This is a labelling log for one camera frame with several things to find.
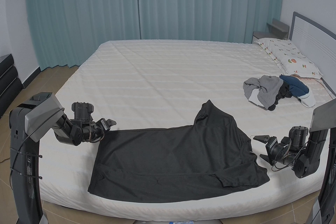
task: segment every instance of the gray cloth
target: gray cloth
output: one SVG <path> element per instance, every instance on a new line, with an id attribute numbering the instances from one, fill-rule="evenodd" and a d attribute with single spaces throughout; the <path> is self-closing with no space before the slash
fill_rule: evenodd
<path id="1" fill-rule="evenodd" d="M 250 98 L 254 89 L 259 89 L 258 100 L 268 109 L 275 102 L 275 97 L 283 84 L 283 80 L 277 76 L 263 75 L 260 79 L 249 78 L 244 81 L 243 89 L 245 97 Z"/>

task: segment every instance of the pillow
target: pillow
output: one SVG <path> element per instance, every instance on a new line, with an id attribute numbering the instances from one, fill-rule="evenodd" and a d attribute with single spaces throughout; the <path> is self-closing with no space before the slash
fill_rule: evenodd
<path id="1" fill-rule="evenodd" d="M 317 66 L 305 57 L 289 39 L 261 38 L 255 41 L 275 61 L 284 75 L 320 79 L 322 74 Z"/>

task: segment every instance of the headboard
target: headboard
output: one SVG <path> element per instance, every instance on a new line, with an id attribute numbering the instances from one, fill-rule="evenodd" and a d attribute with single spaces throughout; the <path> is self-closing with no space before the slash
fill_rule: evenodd
<path id="1" fill-rule="evenodd" d="M 335 94 L 336 34 L 317 22 L 294 12 L 289 39 L 303 55 L 316 64 L 323 74 L 324 83 Z"/>

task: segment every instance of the white bed sheet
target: white bed sheet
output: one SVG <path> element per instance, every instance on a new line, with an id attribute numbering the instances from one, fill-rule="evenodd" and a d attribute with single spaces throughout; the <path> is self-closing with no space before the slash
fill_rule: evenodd
<path id="1" fill-rule="evenodd" d="M 243 82 L 250 77 L 280 75 L 281 71 L 257 44 L 210 41 L 109 41 L 69 78 L 56 94 L 71 118 L 73 102 L 94 105 L 95 120 L 117 121 L 113 129 L 170 128 L 193 124 L 201 105 L 210 99 L 234 116 L 248 136 L 270 135 L 280 140 L 292 126 L 310 126 L 314 108 L 292 97 L 279 101 L 274 111 L 248 102 Z M 316 106 L 330 95 L 314 79 Z M 318 170 L 298 179 L 290 168 L 272 172 L 258 188 L 222 197 L 165 204 L 104 199 L 87 192 L 98 144 L 69 146 L 59 143 L 50 130 L 40 141 L 41 198 L 66 207 L 138 220 L 182 221 L 235 217 L 273 209 L 321 188 L 327 162 L 324 146 Z M 263 143 L 252 140 L 256 154 L 266 154 Z"/>

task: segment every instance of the floor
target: floor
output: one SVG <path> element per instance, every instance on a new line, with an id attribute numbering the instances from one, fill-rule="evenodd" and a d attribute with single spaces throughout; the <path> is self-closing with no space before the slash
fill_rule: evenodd
<path id="1" fill-rule="evenodd" d="M 8 126 L 9 112 L 38 92 L 56 93 L 78 67 L 54 67 L 42 71 L 32 83 L 22 90 L 5 114 L 0 119 L 0 161 L 9 157 L 10 129 Z M 318 191 L 287 205 L 253 215 L 221 219 L 223 224 L 298 224 L 305 223 Z M 112 218 L 65 208 L 43 201 L 43 209 L 47 213 L 49 224 L 132 224 L 134 220 Z M 9 161 L 0 164 L 0 224 L 15 224 L 18 215 L 12 190 L 9 186 Z M 331 224 L 336 224 L 336 217 Z"/>

